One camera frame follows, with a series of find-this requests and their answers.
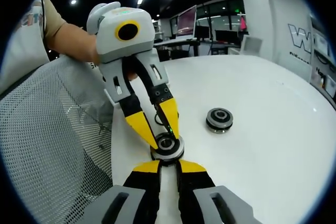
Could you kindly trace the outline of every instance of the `window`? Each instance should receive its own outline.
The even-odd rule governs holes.
[[[239,31],[240,19],[241,17],[238,15],[231,16],[232,31]]]
[[[245,13],[243,0],[229,0],[228,1],[229,12],[231,15],[238,13]]]
[[[208,13],[208,6],[200,6],[200,7],[197,7],[197,13],[196,13],[196,18],[204,18],[204,17],[207,17],[209,15]]]
[[[227,1],[217,2],[209,5],[211,16],[224,16],[228,14]]]
[[[220,16],[211,19],[212,35],[216,40],[216,30],[230,30],[229,17]]]

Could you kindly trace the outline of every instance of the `monitor screen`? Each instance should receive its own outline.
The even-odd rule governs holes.
[[[177,22],[177,36],[194,35],[196,19],[196,6],[185,11],[179,16]]]

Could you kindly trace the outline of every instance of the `table surface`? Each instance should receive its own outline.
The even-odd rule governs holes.
[[[203,165],[215,185],[224,185],[250,204],[264,224],[297,224],[319,203],[334,172],[336,111],[310,84],[255,56],[224,55],[164,62],[179,107],[184,159]],[[132,86],[154,134],[141,80]],[[234,123],[217,135],[205,126],[207,112],[231,111]],[[111,146],[114,184],[151,160],[149,146],[115,109]],[[163,167],[156,223],[181,223],[174,167]]]

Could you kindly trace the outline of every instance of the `robotic gripper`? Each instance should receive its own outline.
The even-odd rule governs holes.
[[[154,149],[158,148],[128,80],[131,71],[142,80],[166,130],[179,138],[177,105],[167,86],[167,73],[153,48],[155,30],[149,13],[120,7],[119,2],[99,4],[89,14],[87,31],[97,35],[99,70],[106,79],[105,93],[112,104],[119,103],[127,123]]]

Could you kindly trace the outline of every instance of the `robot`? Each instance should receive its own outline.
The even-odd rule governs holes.
[[[97,35],[99,70],[106,79],[105,93],[112,104],[119,103],[127,123],[153,149],[159,148],[128,81],[127,72],[132,71],[142,80],[163,126],[178,139],[177,105],[167,86],[167,73],[153,48],[155,30],[149,13],[121,7],[119,2],[99,4],[89,14],[87,32]]]
[[[99,69],[106,79],[106,95],[112,104],[120,104],[127,123],[157,152],[152,155],[155,160],[135,167],[122,186],[114,185],[89,204],[81,223],[154,224],[160,205],[161,167],[175,165],[183,224],[261,224],[254,218],[252,207],[226,187],[215,186],[203,166],[180,159],[184,146],[175,146],[181,151],[173,159],[162,155],[160,140],[165,141],[170,135],[181,144],[182,138],[167,73],[153,48],[155,31],[150,15],[141,9],[120,7],[119,2],[99,4],[89,14],[87,31],[97,35]],[[127,71],[140,77],[167,130],[156,139]]]

